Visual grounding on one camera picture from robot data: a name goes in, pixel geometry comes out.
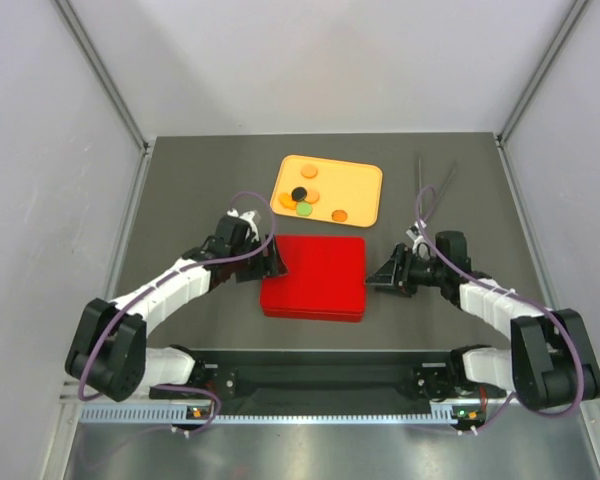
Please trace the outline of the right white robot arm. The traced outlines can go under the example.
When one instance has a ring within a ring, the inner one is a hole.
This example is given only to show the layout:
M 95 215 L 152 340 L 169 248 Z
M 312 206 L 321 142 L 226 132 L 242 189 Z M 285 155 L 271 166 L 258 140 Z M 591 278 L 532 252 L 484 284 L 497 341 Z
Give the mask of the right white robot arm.
M 509 341 L 506 350 L 476 345 L 452 352 L 446 380 L 458 395 L 489 384 L 515 394 L 531 411 L 600 397 L 600 368 L 581 315 L 572 309 L 540 309 L 474 270 L 459 231 L 437 233 L 432 246 L 397 244 L 365 282 L 405 297 L 421 287 L 436 288 L 453 306 Z

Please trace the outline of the red box lid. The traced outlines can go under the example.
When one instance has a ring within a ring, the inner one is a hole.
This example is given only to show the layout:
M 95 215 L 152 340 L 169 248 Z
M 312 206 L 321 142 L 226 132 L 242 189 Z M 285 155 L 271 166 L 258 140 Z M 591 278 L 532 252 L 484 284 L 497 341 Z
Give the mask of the red box lid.
M 289 273 L 265 279 L 260 302 L 294 306 L 366 303 L 363 238 L 279 235 L 277 245 Z

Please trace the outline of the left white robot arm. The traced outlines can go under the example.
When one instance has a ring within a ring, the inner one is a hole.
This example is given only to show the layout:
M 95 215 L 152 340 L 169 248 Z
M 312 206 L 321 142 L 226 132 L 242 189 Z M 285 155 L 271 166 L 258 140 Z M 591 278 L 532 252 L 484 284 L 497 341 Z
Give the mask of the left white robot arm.
M 171 315 L 230 279 L 260 281 L 287 268 L 273 234 L 262 235 L 257 211 L 231 209 L 214 234 L 179 257 L 162 274 L 113 300 L 95 298 L 81 314 L 66 360 L 78 396 L 122 402 L 139 390 L 175 388 L 196 396 L 206 387 L 203 360 L 182 346 L 150 348 L 149 335 Z

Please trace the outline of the grey metal tongs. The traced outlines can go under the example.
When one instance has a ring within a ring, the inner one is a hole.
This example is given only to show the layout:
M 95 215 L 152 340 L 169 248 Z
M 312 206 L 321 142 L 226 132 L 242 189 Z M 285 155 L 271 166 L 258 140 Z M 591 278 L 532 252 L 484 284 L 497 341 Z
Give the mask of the grey metal tongs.
M 416 198 L 419 198 L 419 195 L 425 194 L 422 159 L 420 156 L 416 157 L 414 168 L 416 178 Z M 426 204 L 424 202 L 424 198 L 421 198 L 420 201 L 416 201 L 417 213 L 424 222 L 428 222 L 436 212 L 438 205 L 443 195 L 446 193 L 446 190 L 453 181 L 457 170 L 458 161 L 453 160 L 447 170 L 447 173 L 442 183 L 438 187 L 434 187 L 432 190 L 429 190 L 429 193 L 431 194 L 431 202 L 429 204 Z

